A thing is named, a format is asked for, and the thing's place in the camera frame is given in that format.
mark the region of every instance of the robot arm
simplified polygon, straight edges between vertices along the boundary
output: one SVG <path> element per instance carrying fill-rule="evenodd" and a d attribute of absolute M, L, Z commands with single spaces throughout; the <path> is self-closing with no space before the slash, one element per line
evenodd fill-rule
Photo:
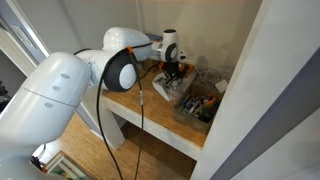
<path fill-rule="evenodd" d="M 177 37 L 167 33 L 170 36 L 162 43 L 151 46 L 138 31 L 111 28 L 102 50 L 84 51 L 78 57 L 53 53 L 46 58 L 0 115 L 0 179 L 60 179 L 36 170 L 29 163 L 33 152 L 61 136 L 88 85 L 98 85 L 105 68 L 104 88 L 125 92 L 134 85 L 134 65 L 123 53 L 125 47 L 133 48 L 138 61 L 148 57 L 176 61 Z"/>
<path fill-rule="evenodd" d="M 178 44 L 175 30 L 164 31 L 162 42 L 151 42 L 145 34 L 139 31 L 115 27 L 105 33 L 102 50 L 86 50 L 78 53 L 77 56 L 87 62 L 91 68 L 90 85 L 98 84 L 106 66 L 108 71 L 107 76 L 104 77 L 103 88 L 125 92 L 135 83 L 136 75 L 131 61 L 117 53 L 129 46 L 132 47 L 137 61 L 150 58 L 176 63 L 186 57 L 179 51 Z"/>

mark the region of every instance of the floor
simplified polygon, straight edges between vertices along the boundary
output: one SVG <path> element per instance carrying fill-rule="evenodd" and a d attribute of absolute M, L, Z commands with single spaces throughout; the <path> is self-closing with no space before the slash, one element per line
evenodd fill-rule
<path fill-rule="evenodd" d="M 122 127 L 126 138 L 123 145 L 113 151 L 124 179 L 134 179 L 136 170 L 140 129 L 130 123 Z M 196 161 L 144 133 L 137 179 L 189 179 Z M 40 147 L 35 156 L 42 150 Z M 94 135 L 82 119 L 75 114 L 64 134 L 47 144 L 40 159 L 48 163 L 59 151 L 85 169 L 95 179 L 120 179 L 116 167 L 103 141 Z"/>

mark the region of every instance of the wooden desk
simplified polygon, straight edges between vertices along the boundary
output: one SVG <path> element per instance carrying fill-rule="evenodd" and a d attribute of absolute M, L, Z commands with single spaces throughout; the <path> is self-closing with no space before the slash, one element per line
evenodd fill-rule
<path fill-rule="evenodd" d="M 166 101 L 152 86 L 152 80 L 156 73 L 149 73 L 142 79 L 144 98 L 144 129 L 163 142 L 183 152 L 189 157 L 197 160 L 202 146 L 206 140 L 206 135 L 187 127 L 174 119 L 173 107 Z M 108 115 L 107 121 L 114 121 L 112 113 L 118 114 L 138 127 L 141 127 L 141 107 L 139 98 L 138 83 L 126 93 L 114 93 L 104 91 L 104 115 Z M 112 147 L 117 148 L 124 141 L 121 131 L 115 130 L 114 126 L 107 127 L 106 135 Z"/>

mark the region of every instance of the wooden shelf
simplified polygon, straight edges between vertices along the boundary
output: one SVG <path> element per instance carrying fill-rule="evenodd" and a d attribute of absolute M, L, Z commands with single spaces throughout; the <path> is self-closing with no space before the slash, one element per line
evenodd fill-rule
<path fill-rule="evenodd" d="M 144 116 L 146 120 L 145 127 L 150 126 L 149 128 L 146 127 L 146 131 L 150 134 L 158 134 L 158 136 L 161 136 L 161 133 L 159 135 L 157 132 L 158 128 L 160 128 L 162 132 L 171 134 L 177 139 L 177 141 L 184 143 L 185 146 L 193 146 L 193 148 L 200 152 L 206 140 L 206 134 L 185 126 L 175 120 L 173 106 L 171 106 L 170 103 L 166 101 L 152 86 L 152 80 L 158 73 L 159 72 L 150 72 L 144 79 L 142 79 Z M 109 104 L 109 109 L 120 116 L 123 116 L 123 111 L 132 111 L 131 114 L 141 115 L 138 83 L 136 83 L 128 92 L 115 93 L 104 91 L 103 96 L 105 97 L 107 104 Z M 137 117 L 127 116 L 124 118 L 129 121 L 134 121 L 133 124 L 138 126 L 141 124 L 141 121 L 136 122 L 139 120 Z M 160 137 L 161 140 L 164 140 L 165 142 L 167 141 L 166 143 L 170 144 L 169 141 L 171 141 L 171 139 L 168 138 L 171 138 L 170 135 L 168 135 L 168 137 Z M 178 147 L 177 149 L 182 152 L 184 151 L 184 147 L 180 147 L 179 144 L 174 143 L 170 145 Z M 187 155 L 190 157 L 193 156 L 192 158 L 194 159 L 197 159 L 198 156 L 197 154 Z"/>

